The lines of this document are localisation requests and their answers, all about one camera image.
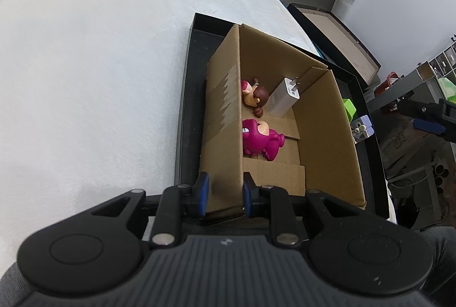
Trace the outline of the magenta dinosaur figurine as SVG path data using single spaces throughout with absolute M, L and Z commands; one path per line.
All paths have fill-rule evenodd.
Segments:
M 284 134 L 271 129 L 269 125 L 256 119 L 244 119 L 242 122 L 243 154 L 262 155 L 267 161 L 277 157 L 285 144 Z

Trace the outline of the black case with brown board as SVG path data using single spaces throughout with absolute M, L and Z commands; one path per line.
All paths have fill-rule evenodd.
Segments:
M 369 88 L 381 65 L 340 19 L 303 4 L 289 4 L 288 11 L 327 59 L 355 75 L 363 90 Z

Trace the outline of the black shallow tray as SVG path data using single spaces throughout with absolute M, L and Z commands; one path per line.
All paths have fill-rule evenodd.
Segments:
M 180 184 L 193 183 L 197 176 L 203 172 L 200 169 L 200 160 L 205 119 L 207 67 L 216 49 L 222 44 L 234 25 L 228 21 L 206 15 L 197 14 L 194 17 L 187 50 L 179 121 L 176 180 Z M 355 75 L 350 74 L 338 65 L 318 58 L 304 49 L 295 47 L 292 44 L 289 45 L 326 65 L 335 76 L 342 99 L 351 99 L 358 114 L 366 115 L 368 109 L 359 81 Z M 366 206 L 362 209 L 375 213 L 380 217 L 388 217 L 388 195 L 377 140 L 375 137 L 369 137 L 364 141 L 355 143 L 355 148 L 366 198 Z M 211 213 L 225 215 L 239 211 L 223 210 Z

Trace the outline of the white power adapter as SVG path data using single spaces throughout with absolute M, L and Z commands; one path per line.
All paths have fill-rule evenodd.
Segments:
M 270 94 L 267 102 L 268 112 L 282 117 L 300 99 L 299 82 L 297 78 L 284 78 L 278 87 Z

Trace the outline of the brown cardboard box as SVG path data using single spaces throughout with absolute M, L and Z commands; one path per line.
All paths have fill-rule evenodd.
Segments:
M 243 121 L 253 118 L 241 84 L 257 79 L 267 91 L 294 78 L 299 100 L 283 116 L 263 121 L 284 136 L 275 160 L 243 152 Z M 326 65 L 247 25 L 234 25 L 209 60 L 200 169 L 209 174 L 207 209 L 240 210 L 243 175 L 289 194 L 316 189 L 366 206 L 351 126 L 335 76 Z

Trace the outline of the lavender bunny figurine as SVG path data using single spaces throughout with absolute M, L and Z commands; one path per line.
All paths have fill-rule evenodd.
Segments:
M 374 134 L 371 120 L 368 115 L 363 115 L 351 122 L 351 130 L 355 143 L 359 143 Z

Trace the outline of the brown-haired girl figurine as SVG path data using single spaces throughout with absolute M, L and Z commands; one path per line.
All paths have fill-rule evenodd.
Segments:
M 259 78 L 253 78 L 250 82 L 241 80 L 240 90 L 245 107 L 250 108 L 255 117 L 261 118 L 270 94 L 264 86 L 260 85 Z

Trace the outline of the green plastic block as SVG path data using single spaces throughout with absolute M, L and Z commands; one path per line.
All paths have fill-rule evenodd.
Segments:
M 344 106 L 348 121 L 349 122 L 353 121 L 353 118 L 356 114 L 355 105 L 353 104 L 351 99 L 342 99 L 342 102 L 343 102 L 343 106 Z

